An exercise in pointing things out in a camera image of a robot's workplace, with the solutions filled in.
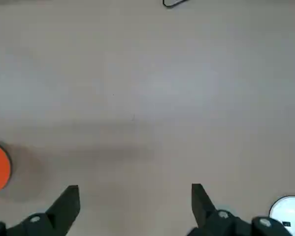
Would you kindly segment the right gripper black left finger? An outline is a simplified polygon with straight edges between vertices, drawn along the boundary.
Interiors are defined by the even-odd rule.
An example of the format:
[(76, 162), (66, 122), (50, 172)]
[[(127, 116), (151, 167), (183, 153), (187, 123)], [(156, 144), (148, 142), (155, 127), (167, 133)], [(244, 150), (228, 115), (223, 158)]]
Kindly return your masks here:
[(34, 213), (10, 228), (0, 221), (0, 236), (65, 236), (79, 213), (79, 187), (70, 185), (45, 212)]

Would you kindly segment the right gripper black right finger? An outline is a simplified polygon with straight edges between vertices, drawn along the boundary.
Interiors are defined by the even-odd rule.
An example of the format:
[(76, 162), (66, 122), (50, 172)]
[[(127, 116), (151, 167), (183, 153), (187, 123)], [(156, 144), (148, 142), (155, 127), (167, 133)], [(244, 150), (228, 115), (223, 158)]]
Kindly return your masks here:
[(189, 236), (289, 236), (289, 231), (277, 220), (254, 217), (251, 223), (224, 209), (216, 209), (200, 183), (192, 184), (192, 212), (197, 227)]

